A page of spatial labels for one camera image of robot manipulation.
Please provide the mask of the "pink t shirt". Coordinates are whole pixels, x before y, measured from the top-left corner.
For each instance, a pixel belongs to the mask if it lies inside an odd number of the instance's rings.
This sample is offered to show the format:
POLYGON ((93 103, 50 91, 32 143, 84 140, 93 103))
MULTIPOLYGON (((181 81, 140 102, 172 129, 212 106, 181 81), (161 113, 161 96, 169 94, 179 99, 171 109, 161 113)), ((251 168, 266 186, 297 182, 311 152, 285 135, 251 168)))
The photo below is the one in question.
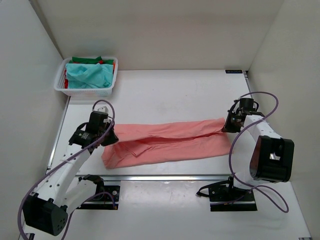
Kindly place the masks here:
POLYGON ((163 124, 117 124, 119 139, 101 155, 107 169, 198 160, 227 155, 224 118, 163 124))

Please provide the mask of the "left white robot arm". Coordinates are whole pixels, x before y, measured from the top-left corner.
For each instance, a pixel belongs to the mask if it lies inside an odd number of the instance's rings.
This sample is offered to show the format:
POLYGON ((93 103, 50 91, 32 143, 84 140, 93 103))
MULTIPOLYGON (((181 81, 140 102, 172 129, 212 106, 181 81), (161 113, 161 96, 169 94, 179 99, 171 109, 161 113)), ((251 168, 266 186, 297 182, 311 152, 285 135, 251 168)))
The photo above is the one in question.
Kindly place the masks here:
POLYGON ((38 180, 22 199, 18 210, 18 228, 23 239, 30 237, 24 232, 22 221, 29 227, 58 236, 66 233, 74 210, 83 203, 103 197, 114 200, 105 191, 104 180, 98 175, 80 177, 78 184, 70 188, 78 171, 97 147, 105 147, 119 140, 114 133, 113 122, 85 131, 83 127, 81 124, 74 132, 61 163, 38 180))

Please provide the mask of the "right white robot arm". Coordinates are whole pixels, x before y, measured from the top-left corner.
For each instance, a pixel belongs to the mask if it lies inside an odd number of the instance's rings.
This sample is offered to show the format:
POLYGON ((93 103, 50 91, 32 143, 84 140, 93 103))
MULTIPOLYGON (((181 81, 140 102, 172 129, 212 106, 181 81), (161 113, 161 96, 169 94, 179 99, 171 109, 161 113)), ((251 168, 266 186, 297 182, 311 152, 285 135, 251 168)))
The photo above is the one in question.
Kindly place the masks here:
POLYGON ((223 131, 241 134, 248 131, 255 140, 255 147, 248 169, 232 172, 224 181, 206 187, 206 197, 213 203, 233 204, 253 202, 254 190, 261 190, 267 183, 286 183, 292 175, 295 144, 277 134, 266 122, 262 113, 242 114, 241 122, 231 117, 223 131))

